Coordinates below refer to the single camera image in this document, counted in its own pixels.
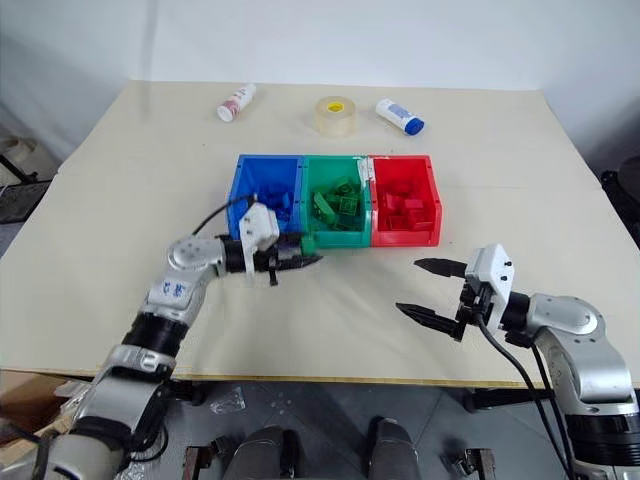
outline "plastic bin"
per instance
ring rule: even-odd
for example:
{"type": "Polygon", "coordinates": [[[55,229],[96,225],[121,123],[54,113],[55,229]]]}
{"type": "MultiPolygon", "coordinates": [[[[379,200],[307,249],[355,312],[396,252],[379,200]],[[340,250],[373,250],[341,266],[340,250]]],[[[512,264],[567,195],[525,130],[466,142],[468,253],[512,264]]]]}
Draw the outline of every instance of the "plastic bin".
{"type": "MultiPolygon", "coordinates": [[[[369,185],[365,184],[363,189],[360,181],[358,160],[361,158],[363,157],[305,157],[300,218],[302,230],[308,232],[308,235],[302,240],[303,253],[313,253],[316,248],[360,248],[371,245],[371,194],[369,185]],[[352,217],[353,231],[338,230],[342,227],[332,227],[313,213],[314,195],[317,192],[331,194],[332,189],[343,181],[357,187],[358,204],[352,217]]],[[[345,211],[349,209],[347,202],[345,207],[345,211]]]]}
{"type": "MultiPolygon", "coordinates": [[[[258,201],[275,210],[281,232],[300,232],[300,189],[304,157],[299,155],[240,155],[229,200],[258,194],[258,201]]],[[[229,233],[240,239],[238,222],[247,202],[227,209],[229,233]]]]}
{"type": "Polygon", "coordinates": [[[433,247],[440,242],[442,204],[427,155],[370,156],[375,180],[371,244],[433,247]]]}

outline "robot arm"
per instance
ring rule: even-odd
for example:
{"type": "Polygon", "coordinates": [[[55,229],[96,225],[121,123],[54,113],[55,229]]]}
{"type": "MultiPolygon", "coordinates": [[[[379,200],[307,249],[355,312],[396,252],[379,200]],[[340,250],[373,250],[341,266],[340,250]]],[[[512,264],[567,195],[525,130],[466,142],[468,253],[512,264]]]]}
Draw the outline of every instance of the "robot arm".
{"type": "MultiPolygon", "coordinates": [[[[93,380],[69,434],[53,440],[44,476],[74,480],[111,479],[129,454],[156,439],[174,395],[168,386],[180,343],[195,321],[206,288],[227,273],[304,267],[321,257],[302,257],[278,245],[273,212],[255,203],[241,221],[242,241],[190,235],[167,253],[164,273],[144,299],[131,330],[115,346],[93,380]]],[[[282,236],[283,241],[295,240],[282,236]]],[[[35,454],[11,465],[2,478],[31,478],[35,454]]]]}
{"type": "Polygon", "coordinates": [[[513,263],[501,245],[474,252],[468,264],[422,259],[416,265],[464,278],[455,320],[418,305],[397,304],[412,319],[461,341],[481,318],[507,342],[544,356],[573,447],[580,480],[640,479],[640,415],[631,375],[607,341],[603,316],[576,297],[511,291],[513,263]]]}

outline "white wall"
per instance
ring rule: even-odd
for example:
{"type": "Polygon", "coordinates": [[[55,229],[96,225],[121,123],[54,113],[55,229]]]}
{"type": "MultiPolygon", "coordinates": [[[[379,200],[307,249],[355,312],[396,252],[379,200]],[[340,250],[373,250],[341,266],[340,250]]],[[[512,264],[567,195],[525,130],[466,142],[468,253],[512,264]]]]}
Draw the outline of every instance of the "white wall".
{"type": "Polygon", "coordinates": [[[544,88],[599,170],[640,153],[639,20],[638,0],[0,0],[0,122],[63,160],[128,78],[544,88]]]}

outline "red bin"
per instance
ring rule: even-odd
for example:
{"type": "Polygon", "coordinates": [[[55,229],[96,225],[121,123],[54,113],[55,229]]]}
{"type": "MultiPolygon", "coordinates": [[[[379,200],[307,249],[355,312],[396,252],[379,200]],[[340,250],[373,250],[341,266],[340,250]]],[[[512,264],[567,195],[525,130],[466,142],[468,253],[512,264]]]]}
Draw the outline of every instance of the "red bin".
{"type": "Polygon", "coordinates": [[[434,247],[440,242],[442,204],[428,155],[370,155],[371,246],[434,247]]]}

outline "white tabletop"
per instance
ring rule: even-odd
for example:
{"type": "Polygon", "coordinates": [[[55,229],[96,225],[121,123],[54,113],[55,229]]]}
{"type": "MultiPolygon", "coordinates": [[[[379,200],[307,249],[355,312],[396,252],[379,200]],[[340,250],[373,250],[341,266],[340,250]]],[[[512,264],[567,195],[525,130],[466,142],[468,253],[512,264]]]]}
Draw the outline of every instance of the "white tabletop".
{"type": "MultiPolygon", "coordinates": [[[[238,85],[131,82],[65,162],[0,260],[0,365],[92,374],[119,343],[167,247],[226,198],[241,153],[429,154],[443,203],[440,246],[326,251],[318,264],[214,281],[177,373],[453,385],[520,384],[467,329],[462,343],[401,314],[396,301],[453,315],[461,281],[412,265],[466,261],[501,242],[514,289],[575,295],[607,320],[640,384],[640,255],[540,92],[259,85],[231,124],[215,107],[238,85]],[[311,127],[315,102],[344,95],[358,129],[311,127]],[[406,137],[373,113],[390,97],[426,129],[406,137]]],[[[226,231],[224,217],[211,233],[226,231]]],[[[511,347],[533,373],[530,352],[511,347]]]]}

